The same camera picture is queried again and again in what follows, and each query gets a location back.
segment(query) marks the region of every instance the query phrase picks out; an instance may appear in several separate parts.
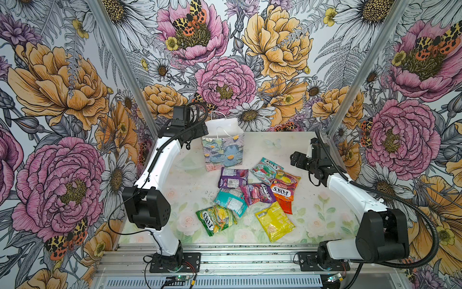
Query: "pink peony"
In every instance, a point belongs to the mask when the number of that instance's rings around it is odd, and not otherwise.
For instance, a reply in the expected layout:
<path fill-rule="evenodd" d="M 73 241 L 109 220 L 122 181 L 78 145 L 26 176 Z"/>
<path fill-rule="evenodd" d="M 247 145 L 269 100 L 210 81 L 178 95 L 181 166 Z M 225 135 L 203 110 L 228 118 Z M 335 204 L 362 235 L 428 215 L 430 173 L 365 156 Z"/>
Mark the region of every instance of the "pink peony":
<path fill-rule="evenodd" d="M 252 102 L 255 97 L 254 73 L 232 58 L 213 59 L 196 73 L 196 80 L 197 92 L 224 114 L 244 102 Z"/>
<path fill-rule="evenodd" d="M 388 84 L 393 91 L 400 91 L 404 96 L 420 98 L 426 102 L 440 99 L 453 90 L 462 81 L 462 45 L 459 45 L 449 54 L 437 53 L 425 61 L 415 58 L 417 50 L 416 39 L 419 37 L 435 37 L 443 35 L 450 26 L 439 28 L 427 22 L 417 21 L 409 29 L 402 43 L 395 46 L 393 66 L 389 72 Z"/>
<path fill-rule="evenodd" d="M 6 129 L 0 128 L 0 205 L 10 195 L 14 171 L 23 161 L 21 145 Z"/>
<path fill-rule="evenodd" d="M 191 66 L 195 63 L 207 62 L 215 56 L 223 55 L 228 45 L 229 28 L 227 21 L 221 22 L 220 16 L 213 5 L 208 7 L 204 0 L 201 1 L 202 9 L 207 13 L 206 28 L 210 32 L 210 40 L 206 46 L 195 45 L 183 49 L 181 47 L 172 51 L 178 63 L 183 66 Z M 172 22 L 179 18 L 185 18 L 189 13 L 190 5 L 186 8 L 178 6 L 178 9 L 173 9 L 169 6 L 168 10 L 160 9 L 157 12 L 158 22 L 158 39 L 165 42 L 169 37 L 176 37 L 176 29 L 173 27 Z"/>
<path fill-rule="evenodd" d="M 387 100 L 373 118 L 370 136 L 372 148 L 366 149 L 369 163 L 395 171 L 402 180 L 423 173 L 436 158 L 441 142 L 430 108 L 416 99 Z"/>
<path fill-rule="evenodd" d="M 48 240 L 71 232 L 84 218 L 91 226 L 103 209 L 98 198 L 104 169 L 99 152 L 77 137 L 31 153 L 17 177 L 21 203 L 12 214 L 13 228 Z"/>

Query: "teal candy bag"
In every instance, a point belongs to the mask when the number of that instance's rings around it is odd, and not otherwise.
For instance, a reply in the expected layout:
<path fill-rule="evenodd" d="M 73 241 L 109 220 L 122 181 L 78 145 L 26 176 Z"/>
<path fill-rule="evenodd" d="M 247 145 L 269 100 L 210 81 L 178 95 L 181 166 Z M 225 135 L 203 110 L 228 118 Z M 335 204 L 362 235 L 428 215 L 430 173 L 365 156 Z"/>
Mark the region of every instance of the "teal candy bag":
<path fill-rule="evenodd" d="M 240 189 L 221 189 L 215 198 L 215 204 L 233 210 L 239 218 L 248 207 Z"/>

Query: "metal frame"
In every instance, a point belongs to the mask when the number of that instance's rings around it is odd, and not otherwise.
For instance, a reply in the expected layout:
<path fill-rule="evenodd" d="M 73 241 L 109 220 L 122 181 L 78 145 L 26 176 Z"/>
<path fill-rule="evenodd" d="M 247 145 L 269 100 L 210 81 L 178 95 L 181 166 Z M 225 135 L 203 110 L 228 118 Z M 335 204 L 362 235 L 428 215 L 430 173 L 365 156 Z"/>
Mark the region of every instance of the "metal frame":
<path fill-rule="evenodd" d="M 382 47 L 388 41 L 391 32 L 396 30 L 396 25 L 406 11 L 406 7 L 408 6 L 409 2 L 410 0 L 396 0 L 393 3 L 387 18 L 383 23 L 382 29 L 377 35 L 375 41 L 371 43 L 371 48 L 369 49 L 366 58 L 361 63 L 358 74 L 356 74 L 356 77 L 354 78 L 353 83 L 350 85 L 350 88 L 348 89 L 348 92 L 346 93 L 346 96 L 340 105 L 339 110 L 335 114 L 332 122 L 329 125 L 329 128 L 327 129 L 329 138 L 334 135 L 335 131 L 342 122 L 343 117 L 348 112 L 348 109 L 356 98 L 356 95 L 364 83 L 364 80 L 367 78 L 367 75 L 374 67 L 374 61 L 378 58 L 379 52 L 382 51 Z"/>
<path fill-rule="evenodd" d="M 144 116 L 147 127 L 149 128 L 153 138 L 157 138 L 157 126 L 154 122 L 154 118 L 151 115 L 147 103 L 141 94 L 140 85 L 135 78 L 132 67 L 128 62 L 127 56 L 123 50 L 122 44 L 118 41 L 119 37 L 114 30 L 111 19 L 109 18 L 106 8 L 101 0 L 91 0 L 87 1 L 88 6 L 90 7 L 91 12 L 98 24 L 98 27 L 104 37 L 104 41 L 108 48 L 111 50 L 114 55 L 115 61 L 119 65 L 122 75 L 127 81 L 128 88 L 135 98 L 136 104 L 140 108 L 141 113 Z"/>

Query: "red candy bag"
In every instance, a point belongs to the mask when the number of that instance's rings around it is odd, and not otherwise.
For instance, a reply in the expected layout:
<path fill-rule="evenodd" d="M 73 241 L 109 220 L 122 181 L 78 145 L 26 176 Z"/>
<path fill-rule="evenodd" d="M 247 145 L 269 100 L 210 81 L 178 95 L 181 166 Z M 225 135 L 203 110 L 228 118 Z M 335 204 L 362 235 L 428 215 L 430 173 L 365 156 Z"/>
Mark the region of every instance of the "red candy bag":
<path fill-rule="evenodd" d="M 293 194 L 301 177 L 293 176 L 285 171 L 278 171 L 271 184 L 271 190 L 277 198 L 292 202 Z"/>

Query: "purple candy bag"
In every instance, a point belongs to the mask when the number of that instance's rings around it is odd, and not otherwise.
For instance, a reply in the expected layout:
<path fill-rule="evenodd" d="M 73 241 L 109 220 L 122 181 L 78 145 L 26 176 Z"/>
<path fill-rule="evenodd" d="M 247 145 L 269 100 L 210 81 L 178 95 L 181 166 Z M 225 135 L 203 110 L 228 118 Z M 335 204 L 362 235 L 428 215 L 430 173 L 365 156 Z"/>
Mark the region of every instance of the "purple candy bag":
<path fill-rule="evenodd" d="M 235 189 L 239 186 L 244 186 L 247 184 L 248 175 L 249 170 L 234 170 L 222 167 L 218 187 Z"/>

